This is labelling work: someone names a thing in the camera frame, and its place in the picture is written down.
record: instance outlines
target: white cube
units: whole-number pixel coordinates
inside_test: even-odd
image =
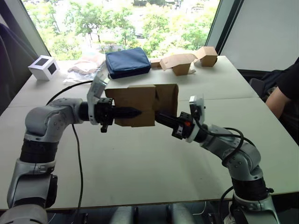
[[[37,80],[49,81],[59,70],[55,58],[41,55],[35,62],[28,66]]]

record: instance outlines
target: window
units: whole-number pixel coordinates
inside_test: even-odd
[[[22,0],[49,52],[74,60],[82,51],[141,47],[148,57],[205,45],[219,0]]]

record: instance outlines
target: person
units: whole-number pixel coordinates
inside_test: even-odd
[[[279,76],[266,105],[299,145],[299,63]]]

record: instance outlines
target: white table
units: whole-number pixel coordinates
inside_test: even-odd
[[[58,62],[60,67],[66,63]],[[127,88],[140,84],[178,84],[178,100],[189,100],[190,95],[204,94],[205,99],[227,98],[257,98],[256,92],[249,86],[238,70],[225,57],[219,56],[214,67],[193,67],[196,72],[187,76],[175,76],[171,69],[163,71],[151,70],[148,74],[111,80],[107,88]],[[16,106],[42,106],[54,94],[73,83],[63,83],[67,75],[65,70],[58,72],[49,82],[37,81],[34,76],[25,83],[20,92],[10,103]],[[90,85],[76,87],[61,95],[61,97],[83,98]]]
[[[299,191],[299,148],[259,98],[205,103],[205,123],[238,128],[256,144],[268,187],[277,194]],[[7,208],[6,193],[21,151],[24,119],[32,108],[11,107],[0,117],[0,209]],[[189,111],[187,101],[179,102],[178,114],[181,111]],[[100,133],[98,126],[88,122],[76,127],[85,183],[83,207],[219,199],[232,185],[218,157],[195,142],[172,137],[171,129],[160,124],[113,125],[108,133]],[[65,130],[56,159],[58,194],[52,208],[76,207],[79,168],[71,127]]]

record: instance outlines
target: robotic arm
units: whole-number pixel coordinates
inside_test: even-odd
[[[112,105],[111,98],[100,98],[105,86],[106,82],[96,77],[87,94],[88,102],[63,98],[28,113],[21,155],[16,161],[7,195],[10,209],[0,217],[0,224],[47,223],[45,208],[55,202],[57,192],[57,177],[52,174],[55,154],[63,131],[69,124],[90,121],[93,125],[101,124],[101,132],[107,132],[107,127],[112,125],[114,118],[133,118],[141,113],[130,107],[117,108]],[[256,223],[251,218],[265,213],[271,222],[264,223],[279,224],[258,165],[261,159],[258,150],[244,142],[241,149],[230,156],[240,140],[209,134],[223,135],[231,132],[217,126],[208,128],[203,124],[203,99],[191,97],[190,109],[191,114],[182,112],[178,118],[157,113],[156,121],[172,128],[174,137],[186,139],[187,142],[196,141],[226,161],[224,166],[229,169],[235,190],[231,210],[237,223]]]

